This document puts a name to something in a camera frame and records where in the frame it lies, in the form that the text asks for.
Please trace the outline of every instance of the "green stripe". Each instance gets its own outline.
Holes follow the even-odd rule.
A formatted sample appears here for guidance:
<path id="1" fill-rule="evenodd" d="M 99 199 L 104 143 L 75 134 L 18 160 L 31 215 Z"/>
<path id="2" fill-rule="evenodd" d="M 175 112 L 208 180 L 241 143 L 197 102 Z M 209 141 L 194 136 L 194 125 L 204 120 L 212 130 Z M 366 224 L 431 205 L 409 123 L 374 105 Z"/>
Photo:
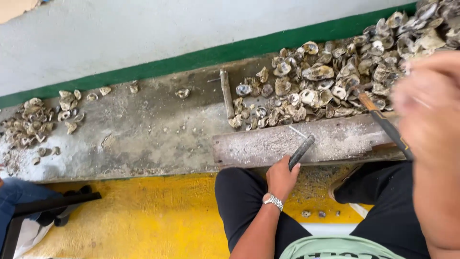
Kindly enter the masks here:
<path id="1" fill-rule="evenodd" d="M 59 90 L 90 90 L 104 85 L 128 82 L 135 79 L 158 77 L 224 62 L 235 61 L 277 52 L 283 47 L 298 47 L 306 41 L 329 41 L 361 34 L 367 26 L 387 18 L 396 10 L 415 13 L 415 3 L 375 12 L 350 16 L 320 24 L 290 29 L 273 34 L 212 47 L 173 58 L 82 77 L 72 81 L 48 85 L 0 97 L 0 108 L 25 102 L 33 97 L 47 99 L 59 96 Z"/>

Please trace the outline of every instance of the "silver watch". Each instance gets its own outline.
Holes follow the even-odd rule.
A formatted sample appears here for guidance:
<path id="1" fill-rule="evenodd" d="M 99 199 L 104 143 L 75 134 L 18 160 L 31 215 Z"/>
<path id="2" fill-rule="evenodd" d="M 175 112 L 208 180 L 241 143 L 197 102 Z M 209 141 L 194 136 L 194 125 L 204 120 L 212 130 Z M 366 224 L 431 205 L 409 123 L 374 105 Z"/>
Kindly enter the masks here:
<path id="1" fill-rule="evenodd" d="M 278 209 L 280 209 L 281 212 L 283 211 L 283 202 L 271 193 L 266 193 L 262 197 L 262 202 L 264 204 L 273 203 L 275 206 L 278 207 Z"/>

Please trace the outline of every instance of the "yellow floor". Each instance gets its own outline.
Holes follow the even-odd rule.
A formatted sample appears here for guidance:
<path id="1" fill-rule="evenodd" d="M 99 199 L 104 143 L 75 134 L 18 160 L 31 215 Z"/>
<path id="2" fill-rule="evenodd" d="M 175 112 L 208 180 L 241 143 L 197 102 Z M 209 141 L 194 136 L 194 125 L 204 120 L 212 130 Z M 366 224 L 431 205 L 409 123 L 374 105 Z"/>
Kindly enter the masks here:
<path id="1" fill-rule="evenodd" d="M 214 199 L 215 173 L 91 182 L 103 199 L 81 206 L 67 226 L 51 228 L 28 255 L 86 259 L 221 259 L 229 256 Z M 358 223 L 348 205 L 326 197 L 324 186 L 299 177 L 285 212 L 299 222 Z M 57 191 L 82 183 L 50 185 Z M 315 189 L 315 195 L 303 193 Z M 312 216 L 303 218 L 303 210 Z M 319 218 L 319 210 L 326 212 Z"/>

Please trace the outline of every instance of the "green shirt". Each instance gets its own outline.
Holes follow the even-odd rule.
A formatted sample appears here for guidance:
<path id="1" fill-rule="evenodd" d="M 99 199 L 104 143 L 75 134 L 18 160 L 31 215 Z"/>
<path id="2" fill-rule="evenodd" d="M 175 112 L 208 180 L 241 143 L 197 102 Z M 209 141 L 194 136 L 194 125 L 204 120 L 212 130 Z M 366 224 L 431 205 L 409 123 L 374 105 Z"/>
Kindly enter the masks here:
<path id="1" fill-rule="evenodd" d="M 280 259 L 404 259 L 370 240 L 351 235 L 309 236 L 291 243 Z"/>

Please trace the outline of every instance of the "wooden board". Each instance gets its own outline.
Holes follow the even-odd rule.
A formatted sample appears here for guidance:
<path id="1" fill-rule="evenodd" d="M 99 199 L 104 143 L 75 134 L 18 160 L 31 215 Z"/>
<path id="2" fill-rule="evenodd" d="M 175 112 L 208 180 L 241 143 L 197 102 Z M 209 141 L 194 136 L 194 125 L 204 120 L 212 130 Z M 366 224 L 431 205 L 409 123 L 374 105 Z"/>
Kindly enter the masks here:
<path id="1" fill-rule="evenodd" d="M 384 113 L 395 123 L 394 112 Z M 375 153 L 372 147 L 392 142 L 370 114 L 333 118 L 292 125 L 315 143 L 305 153 L 302 164 L 334 161 L 402 159 L 399 151 Z M 240 131 L 213 136 L 214 161 L 221 168 L 271 166 L 285 154 L 293 154 L 304 138 L 288 126 Z"/>

